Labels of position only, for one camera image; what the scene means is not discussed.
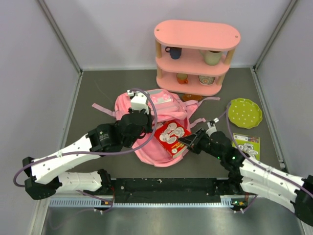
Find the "red cartoon book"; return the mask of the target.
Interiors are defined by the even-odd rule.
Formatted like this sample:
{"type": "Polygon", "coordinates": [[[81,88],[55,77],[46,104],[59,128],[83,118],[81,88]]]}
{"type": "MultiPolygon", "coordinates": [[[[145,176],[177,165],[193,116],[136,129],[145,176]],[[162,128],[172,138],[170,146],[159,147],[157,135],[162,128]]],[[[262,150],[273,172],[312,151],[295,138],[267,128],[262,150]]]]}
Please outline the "red cartoon book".
{"type": "Polygon", "coordinates": [[[172,158],[176,158],[187,149],[183,143],[179,142],[179,138],[189,136],[190,134],[190,131],[172,120],[162,123],[156,130],[154,137],[172,158]]]}

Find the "pink student backpack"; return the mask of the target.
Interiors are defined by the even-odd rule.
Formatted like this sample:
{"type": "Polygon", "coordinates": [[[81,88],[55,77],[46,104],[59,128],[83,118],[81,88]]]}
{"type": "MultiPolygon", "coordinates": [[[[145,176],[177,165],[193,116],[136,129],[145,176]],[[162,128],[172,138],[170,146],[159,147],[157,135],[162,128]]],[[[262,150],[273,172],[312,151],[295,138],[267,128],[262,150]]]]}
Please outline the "pink student backpack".
{"type": "MultiPolygon", "coordinates": [[[[200,101],[190,100],[184,102],[177,94],[171,93],[165,89],[155,89],[147,92],[156,108],[157,129],[162,123],[174,120],[188,131],[191,131],[191,128],[199,122],[206,121],[204,118],[199,118],[192,123],[189,121],[192,114],[201,106],[201,104],[205,100],[220,100],[219,97],[207,97],[200,101]]],[[[132,148],[141,147],[136,150],[135,153],[138,158],[146,164],[154,165],[156,167],[169,167],[182,160],[183,156],[188,152],[186,149],[180,156],[172,158],[155,137],[144,145],[143,143],[150,136],[151,134],[147,134],[143,139],[137,140],[132,146],[132,148]]]]}

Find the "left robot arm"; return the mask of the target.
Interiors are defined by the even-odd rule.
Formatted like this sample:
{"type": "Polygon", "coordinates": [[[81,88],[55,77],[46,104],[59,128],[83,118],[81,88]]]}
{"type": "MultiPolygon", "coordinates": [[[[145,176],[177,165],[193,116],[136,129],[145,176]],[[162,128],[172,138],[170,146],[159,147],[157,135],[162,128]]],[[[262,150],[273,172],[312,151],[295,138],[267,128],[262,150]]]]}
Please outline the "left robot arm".
{"type": "Polygon", "coordinates": [[[91,195],[104,195],[112,187],[110,174],[100,169],[89,173],[70,172],[76,166],[131,148],[138,139],[152,132],[151,110],[130,108],[121,120],[100,124],[78,141],[58,152],[34,159],[24,158],[25,191],[34,200],[41,200],[65,191],[82,191],[91,195]]]}

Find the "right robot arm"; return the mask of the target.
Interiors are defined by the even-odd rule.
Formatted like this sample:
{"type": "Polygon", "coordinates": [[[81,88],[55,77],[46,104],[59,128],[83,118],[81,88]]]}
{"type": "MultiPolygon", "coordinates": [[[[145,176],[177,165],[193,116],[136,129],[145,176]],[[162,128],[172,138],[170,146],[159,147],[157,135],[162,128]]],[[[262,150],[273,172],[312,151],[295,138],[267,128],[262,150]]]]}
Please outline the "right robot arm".
{"type": "Polygon", "coordinates": [[[221,131],[208,134],[204,129],[179,138],[190,151],[205,152],[220,160],[229,172],[232,193],[252,193],[287,208],[302,222],[313,224],[313,177],[294,176],[268,166],[240,149],[221,131]]]}

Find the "brown leather wallet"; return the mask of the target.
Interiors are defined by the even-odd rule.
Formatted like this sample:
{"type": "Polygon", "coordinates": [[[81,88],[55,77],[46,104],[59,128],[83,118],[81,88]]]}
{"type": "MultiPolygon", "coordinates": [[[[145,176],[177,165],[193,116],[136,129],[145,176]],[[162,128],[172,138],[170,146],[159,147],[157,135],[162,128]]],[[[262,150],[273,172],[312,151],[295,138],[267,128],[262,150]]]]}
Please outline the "brown leather wallet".
{"type": "Polygon", "coordinates": [[[184,94],[182,96],[182,100],[184,102],[187,102],[187,101],[190,101],[190,100],[200,101],[202,99],[203,99],[203,97],[201,95],[195,95],[195,94],[184,94]]]}

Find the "green polka dot plate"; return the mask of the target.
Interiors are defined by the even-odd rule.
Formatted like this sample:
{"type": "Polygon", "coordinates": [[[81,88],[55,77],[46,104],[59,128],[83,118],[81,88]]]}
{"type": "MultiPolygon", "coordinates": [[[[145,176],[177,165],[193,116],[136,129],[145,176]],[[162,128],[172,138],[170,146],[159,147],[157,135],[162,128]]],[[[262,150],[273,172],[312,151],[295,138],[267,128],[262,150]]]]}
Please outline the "green polka dot plate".
{"type": "Polygon", "coordinates": [[[244,129],[257,127],[263,120],[261,108],[255,102],[247,98],[231,100],[227,116],[231,123],[244,129]]]}

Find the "green cartoon book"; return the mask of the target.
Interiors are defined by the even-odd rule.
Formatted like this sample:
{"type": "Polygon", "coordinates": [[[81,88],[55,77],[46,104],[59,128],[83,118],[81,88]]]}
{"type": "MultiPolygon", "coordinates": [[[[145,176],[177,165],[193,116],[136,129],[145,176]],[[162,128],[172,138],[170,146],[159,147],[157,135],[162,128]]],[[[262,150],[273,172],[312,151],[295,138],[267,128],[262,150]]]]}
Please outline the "green cartoon book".
{"type": "Polygon", "coordinates": [[[250,157],[260,160],[260,137],[234,133],[233,138],[243,152],[247,153],[250,157]]]}

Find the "patterned flower-shaped bowl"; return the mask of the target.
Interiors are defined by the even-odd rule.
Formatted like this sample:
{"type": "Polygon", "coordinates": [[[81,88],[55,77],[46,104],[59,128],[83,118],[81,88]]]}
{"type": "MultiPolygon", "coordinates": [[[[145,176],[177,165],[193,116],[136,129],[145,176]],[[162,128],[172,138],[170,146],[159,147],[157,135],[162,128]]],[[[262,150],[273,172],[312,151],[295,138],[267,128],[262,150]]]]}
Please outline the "patterned flower-shaped bowl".
{"type": "Polygon", "coordinates": [[[198,79],[201,85],[204,86],[211,86],[213,85],[213,83],[215,82],[215,78],[214,76],[204,76],[204,75],[199,75],[198,79]]]}

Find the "orange cup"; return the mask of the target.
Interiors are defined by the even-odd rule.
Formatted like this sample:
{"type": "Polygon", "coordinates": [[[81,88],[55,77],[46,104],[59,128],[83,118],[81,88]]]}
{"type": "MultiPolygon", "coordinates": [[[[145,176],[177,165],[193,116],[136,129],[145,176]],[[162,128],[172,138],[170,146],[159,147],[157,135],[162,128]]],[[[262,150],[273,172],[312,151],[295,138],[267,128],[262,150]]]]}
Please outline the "orange cup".
{"type": "Polygon", "coordinates": [[[177,73],[176,78],[179,84],[188,84],[188,74],[177,73]]]}

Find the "dark blue mug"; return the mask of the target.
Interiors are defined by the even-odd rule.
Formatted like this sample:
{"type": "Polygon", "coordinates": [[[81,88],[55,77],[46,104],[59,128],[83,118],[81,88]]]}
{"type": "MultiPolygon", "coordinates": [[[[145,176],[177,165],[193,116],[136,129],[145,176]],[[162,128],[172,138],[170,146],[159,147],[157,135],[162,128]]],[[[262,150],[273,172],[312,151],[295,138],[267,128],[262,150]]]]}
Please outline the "dark blue mug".
{"type": "Polygon", "coordinates": [[[170,57],[177,60],[181,57],[182,48],[180,47],[166,47],[165,51],[170,54],[170,57]]]}

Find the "pink three-tier wooden shelf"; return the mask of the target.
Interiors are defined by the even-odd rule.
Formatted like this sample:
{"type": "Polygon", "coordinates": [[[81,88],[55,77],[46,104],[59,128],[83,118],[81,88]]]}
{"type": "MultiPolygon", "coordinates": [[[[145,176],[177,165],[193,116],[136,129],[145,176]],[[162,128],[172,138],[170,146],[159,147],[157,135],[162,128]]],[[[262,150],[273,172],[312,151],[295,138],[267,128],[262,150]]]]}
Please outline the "pink three-tier wooden shelf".
{"type": "Polygon", "coordinates": [[[186,20],[166,20],[154,29],[156,41],[156,82],[160,88],[176,93],[203,96],[216,95],[222,88],[226,73],[241,36],[239,31],[223,23],[186,20]],[[182,48],[181,57],[174,60],[166,47],[182,48]],[[199,50],[222,51],[215,66],[205,63],[199,50]],[[179,84],[176,74],[188,74],[188,84],[179,84]],[[214,76],[211,86],[201,85],[199,75],[214,76]]]}

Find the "beige ceramic mug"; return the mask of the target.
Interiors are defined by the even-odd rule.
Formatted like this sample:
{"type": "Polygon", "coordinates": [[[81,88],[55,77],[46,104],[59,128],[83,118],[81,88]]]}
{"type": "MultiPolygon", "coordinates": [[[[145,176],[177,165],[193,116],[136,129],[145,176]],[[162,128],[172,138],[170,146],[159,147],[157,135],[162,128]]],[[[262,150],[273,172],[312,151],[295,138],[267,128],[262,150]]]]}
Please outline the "beige ceramic mug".
{"type": "Polygon", "coordinates": [[[222,51],[212,51],[212,50],[199,50],[206,64],[210,66],[215,66],[219,63],[223,52],[222,51]]]}

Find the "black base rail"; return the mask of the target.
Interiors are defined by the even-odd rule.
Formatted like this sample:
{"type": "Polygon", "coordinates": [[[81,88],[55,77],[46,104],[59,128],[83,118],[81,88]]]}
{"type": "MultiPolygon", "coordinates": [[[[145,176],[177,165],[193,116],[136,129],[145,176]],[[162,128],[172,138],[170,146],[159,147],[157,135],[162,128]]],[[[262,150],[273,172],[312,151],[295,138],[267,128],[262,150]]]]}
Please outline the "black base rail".
{"type": "Polygon", "coordinates": [[[117,178],[112,186],[119,203],[216,202],[234,194],[228,180],[217,178],[117,178]]]}

